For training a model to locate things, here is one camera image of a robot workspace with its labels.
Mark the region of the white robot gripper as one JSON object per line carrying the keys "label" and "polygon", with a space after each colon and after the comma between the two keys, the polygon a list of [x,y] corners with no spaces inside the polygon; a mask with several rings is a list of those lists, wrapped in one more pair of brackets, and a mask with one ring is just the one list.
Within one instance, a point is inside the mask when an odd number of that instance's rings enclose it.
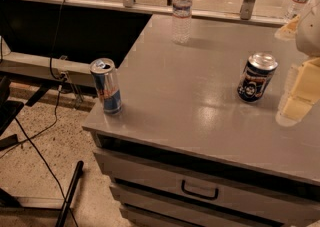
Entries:
{"label": "white robot gripper", "polygon": [[284,127],[299,123],[320,100],[320,0],[310,0],[301,16],[279,28],[275,37],[289,41],[295,34],[297,49],[311,57],[288,71],[275,117]]}

